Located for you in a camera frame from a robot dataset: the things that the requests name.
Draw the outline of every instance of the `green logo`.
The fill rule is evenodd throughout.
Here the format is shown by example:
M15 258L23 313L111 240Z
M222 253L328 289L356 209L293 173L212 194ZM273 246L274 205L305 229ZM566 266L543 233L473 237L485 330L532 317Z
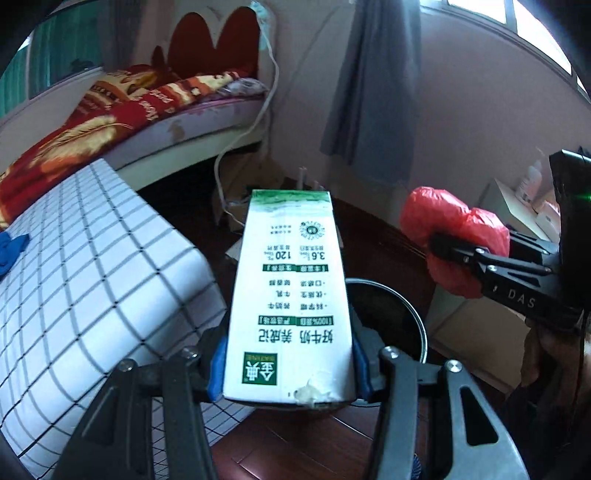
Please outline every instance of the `green logo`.
M242 383L277 385L277 354L244 352Z
M318 240L324 236L324 227L318 222L300 223L300 235L308 240Z

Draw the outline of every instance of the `white cable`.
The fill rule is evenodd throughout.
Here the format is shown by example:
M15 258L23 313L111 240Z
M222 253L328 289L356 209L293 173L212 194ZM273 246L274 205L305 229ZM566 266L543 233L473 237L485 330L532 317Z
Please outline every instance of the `white cable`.
M269 95L267 95L265 102L262 104L261 111L259 111L258 115L256 116L256 118L255 118L254 122L252 123L252 125L250 126L250 128L248 130L246 130L245 132L241 133L240 135L237 135L236 138L234 140L232 140L229 143L229 145L226 146L218 154L218 156L216 157L216 161L213 164L213 175L215 176L215 179L216 179L217 193L220 197L220 201L222 202L222 209L225 213L227 213L230 217L232 217L235 221L240 223L240 225L242 225L242 226L244 226L244 223L242 223L240 220L238 220L233 214L228 212L228 204L226 202L226 198L224 197L223 188L222 188L222 181L220 180L220 172L219 172L220 162L221 162L223 156L227 152L229 152L232 149L232 147L234 145L236 145L236 143L238 143L238 141L242 137L245 137L245 136L249 135L250 133L252 133L252 131L256 128L256 126L261 122L263 116L265 115L267 109L269 108L269 105L271 104L271 101L273 100L273 97L275 96L275 93L277 91L277 86L279 84L279 65L277 64L277 61L275 60L275 57L273 56L273 47L271 47L271 42L269 41L269 37L267 36L267 33L265 32L265 27L262 24L261 19L259 18L258 15L256 16L256 21L259 25L259 29L261 30L261 34L267 44L267 49L269 50L269 57L271 58L273 66L275 67L275 76L273 78L273 86L271 87L271 90L269 91Z

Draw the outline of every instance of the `grid pattern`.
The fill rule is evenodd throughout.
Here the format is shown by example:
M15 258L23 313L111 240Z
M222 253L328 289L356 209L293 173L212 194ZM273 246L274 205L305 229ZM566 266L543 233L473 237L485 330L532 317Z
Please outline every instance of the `grid pattern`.
M0 430L36 478L61 451L112 368L162 360L226 310L203 255L104 160L60 183L8 229L31 242L0 282ZM206 405L210 443L252 409ZM167 478L161 402L154 462Z

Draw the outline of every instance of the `red plastic bag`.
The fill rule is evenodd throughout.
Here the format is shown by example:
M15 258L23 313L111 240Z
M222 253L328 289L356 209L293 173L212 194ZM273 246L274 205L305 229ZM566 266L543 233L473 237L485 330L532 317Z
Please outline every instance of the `red plastic bag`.
M402 232L427 249L432 234L447 233L492 254L509 256L509 230L494 213L468 206L447 190L419 187L411 192L402 210ZM467 299L482 297L480 282L470 270L427 253L427 266L433 280L450 293Z

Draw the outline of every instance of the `red headboard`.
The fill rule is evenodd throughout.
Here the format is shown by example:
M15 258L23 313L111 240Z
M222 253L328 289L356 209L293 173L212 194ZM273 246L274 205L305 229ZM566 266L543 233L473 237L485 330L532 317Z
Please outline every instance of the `red headboard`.
M225 70L240 70L256 78L259 35L256 13L248 7L240 7L226 20L214 46L203 17L194 12L188 13L178 22L170 39L167 65L182 79ZM153 63L163 60L162 48L156 47L152 55Z

